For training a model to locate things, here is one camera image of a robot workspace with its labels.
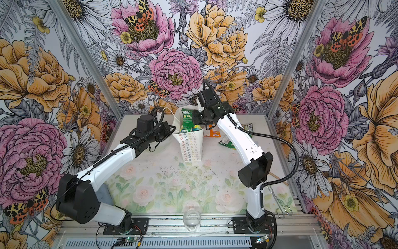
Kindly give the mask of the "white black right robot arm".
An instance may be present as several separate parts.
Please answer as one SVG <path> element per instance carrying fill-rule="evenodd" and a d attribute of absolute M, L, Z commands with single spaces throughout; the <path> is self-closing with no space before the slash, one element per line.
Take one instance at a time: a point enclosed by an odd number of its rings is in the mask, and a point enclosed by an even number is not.
<path fill-rule="evenodd" d="M 273 155 L 270 152 L 265 153 L 249 134 L 243 131 L 243 126 L 229 103 L 221 102 L 211 89 L 200 91 L 198 102 L 199 109 L 193 112 L 193 123 L 217 125 L 233 143 L 244 163 L 244 167 L 238 171 L 238 177 L 247 187 L 246 221 L 251 231 L 258 232 L 268 219 L 262 185 L 270 172 Z"/>

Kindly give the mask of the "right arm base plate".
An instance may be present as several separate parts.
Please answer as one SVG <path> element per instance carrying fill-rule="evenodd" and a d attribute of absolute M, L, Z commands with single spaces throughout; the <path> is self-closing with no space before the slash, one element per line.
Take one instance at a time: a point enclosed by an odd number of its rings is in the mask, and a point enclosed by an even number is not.
<path fill-rule="evenodd" d="M 272 216 L 252 219 L 250 217 L 233 217 L 232 228 L 235 234 L 271 234 L 276 232 L 276 221 Z"/>

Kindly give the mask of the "white printed paper bag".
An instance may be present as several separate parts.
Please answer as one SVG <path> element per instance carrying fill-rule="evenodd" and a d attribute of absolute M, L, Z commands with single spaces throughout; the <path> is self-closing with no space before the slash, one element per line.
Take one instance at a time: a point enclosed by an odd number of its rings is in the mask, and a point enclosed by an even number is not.
<path fill-rule="evenodd" d="M 180 133 L 180 128 L 182 124 L 182 109 L 198 110 L 198 107 L 189 105 L 180 107 L 176 111 L 173 120 L 173 126 L 176 127 L 176 130 L 173 133 L 173 137 L 180 145 L 180 151 L 184 162 L 201 161 L 204 127 L 200 125 L 202 127 L 202 130 L 200 131 Z"/>

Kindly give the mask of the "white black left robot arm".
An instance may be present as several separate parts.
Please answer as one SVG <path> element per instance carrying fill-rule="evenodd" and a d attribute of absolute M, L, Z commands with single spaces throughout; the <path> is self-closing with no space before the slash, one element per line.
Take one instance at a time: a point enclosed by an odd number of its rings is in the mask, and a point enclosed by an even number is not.
<path fill-rule="evenodd" d="M 164 116 L 161 107 L 140 116 L 136 128 L 109 154 L 75 175 L 65 174 L 59 182 L 56 210 L 80 224 L 98 222 L 129 230 L 131 213 L 99 201 L 96 193 L 114 173 L 149 149 L 152 143 L 159 144 L 174 133 L 176 128 L 164 121 Z"/>

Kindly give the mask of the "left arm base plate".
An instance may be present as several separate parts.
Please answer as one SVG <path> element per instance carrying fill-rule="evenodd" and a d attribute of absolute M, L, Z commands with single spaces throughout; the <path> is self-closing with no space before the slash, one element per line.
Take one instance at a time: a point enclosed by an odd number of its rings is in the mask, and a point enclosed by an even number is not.
<path fill-rule="evenodd" d="M 104 228 L 103 235 L 118 236 L 118 235 L 146 235 L 149 224 L 149 218 L 131 218 L 127 226 L 113 226 L 107 224 Z"/>

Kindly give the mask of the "green Fox's candy packet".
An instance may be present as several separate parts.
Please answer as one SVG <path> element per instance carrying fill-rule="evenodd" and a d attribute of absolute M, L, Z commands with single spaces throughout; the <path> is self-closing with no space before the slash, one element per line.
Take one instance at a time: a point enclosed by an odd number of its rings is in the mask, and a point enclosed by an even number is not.
<path fill-rule="evenodd" d="M 196 132 L 202 130 L 200 125 L 194 124 L 192 121 L 193 110 L 182 109 L 182 124 L 180 128 L 180 133 Z"/>

